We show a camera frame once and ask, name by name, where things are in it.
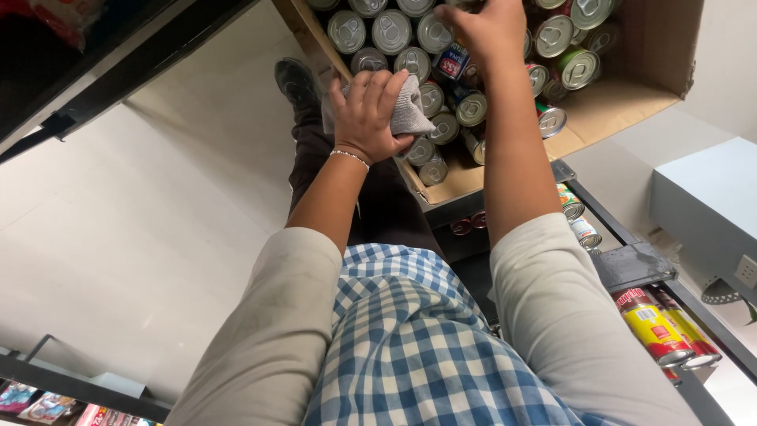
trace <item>black shoe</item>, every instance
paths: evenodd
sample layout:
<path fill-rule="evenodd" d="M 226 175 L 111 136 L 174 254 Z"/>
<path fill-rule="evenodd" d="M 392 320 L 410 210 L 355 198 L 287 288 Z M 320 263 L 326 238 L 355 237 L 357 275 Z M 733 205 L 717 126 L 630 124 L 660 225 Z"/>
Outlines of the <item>black shoe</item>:
<path fill-rule="evenodd" d="M 294 58 L 282 58 L 273 68 L 273 76 L 295 111 L 319 106 L 313 75 L 305 64 Z"/>

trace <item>gray cloth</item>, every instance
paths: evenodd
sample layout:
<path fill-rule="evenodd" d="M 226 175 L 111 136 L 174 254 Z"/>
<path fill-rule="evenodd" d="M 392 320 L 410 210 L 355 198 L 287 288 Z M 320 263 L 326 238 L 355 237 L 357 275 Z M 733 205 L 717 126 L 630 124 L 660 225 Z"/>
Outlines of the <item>gray cloth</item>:
<path fill-rule="evenodd" d="M 407 77 L 405 84 L 402 85 L 400 95 L 397 97 L 397 104 L 394 106 L 394 112 L 389 120 L 391 134 L 424 135 L 435 128 L 434 124 L 423 115 L 421 91 L 418 87 L 418 77 L 416 76 Z M 341 88 L 344 96 L 347 96 L 349 90 L 349 84 Z M 328 93 L 323 96 L 321 101 L 321 113 L 323 115 L 323 132 L 327 135 L 334 134 L 334 105 L 332 105 Z"/>

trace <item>cardboard box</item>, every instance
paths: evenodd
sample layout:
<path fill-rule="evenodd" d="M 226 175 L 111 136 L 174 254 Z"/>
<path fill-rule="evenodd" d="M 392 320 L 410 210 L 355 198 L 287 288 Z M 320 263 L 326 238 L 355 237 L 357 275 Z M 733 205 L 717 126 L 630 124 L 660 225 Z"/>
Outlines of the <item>cardboard box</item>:
<path fill-rule="evenodd" d="M 334 64 L 351 74 L 332 47 L 304 0 L 273 0 L 294 33 L 311 66 L 329 78 Z M 626 0 L 618 11 L 624 37 L 603 58 L 603 77 L 571 93 L 559 103 L 568 112 L 562 132 L 544 140 L 547 153 L 561 158 L 632 126 L 685 99 L 693 84 L 694 52 L 704 0 Z M 424 186 L 413 168 L 402 168 L 415 191 L 429 204 L 480 190 L 484 166 L 471 158 L 462 143 L 441 147 L 449 167 L 447 179 Z"/>

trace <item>barcode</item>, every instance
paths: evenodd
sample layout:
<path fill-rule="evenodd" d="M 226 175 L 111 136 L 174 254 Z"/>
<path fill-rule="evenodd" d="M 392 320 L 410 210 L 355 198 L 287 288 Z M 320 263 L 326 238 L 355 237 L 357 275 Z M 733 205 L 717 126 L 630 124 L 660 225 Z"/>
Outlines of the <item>barcode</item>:
<path fill-rule="evenodd" d="M 652 308 L 639 309 L 636 311 L 636 316 L 639 317 L 641 321 L 644 321 L 656 317 L 657 312 Z"/>

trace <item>black pants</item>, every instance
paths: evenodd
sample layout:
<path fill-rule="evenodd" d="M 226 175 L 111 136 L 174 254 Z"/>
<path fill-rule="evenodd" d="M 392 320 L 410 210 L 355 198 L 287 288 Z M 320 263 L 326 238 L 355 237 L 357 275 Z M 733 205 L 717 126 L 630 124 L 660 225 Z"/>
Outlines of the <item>black pants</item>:
<path fill-rule="evenodd" d="M 323 133 L 320 107 L 295 112 L 294 122 L 291 135 L 296 141 L 297 156 L 289 175 L 292 188 L 290 215 L 334 149 L 334 136 Z M 401 244 L 429 249 L 444 257 L 394 159 L 388 158 L 371 166 L 357 201 L 360 212 L 355 206 L 348 246 Z"/>

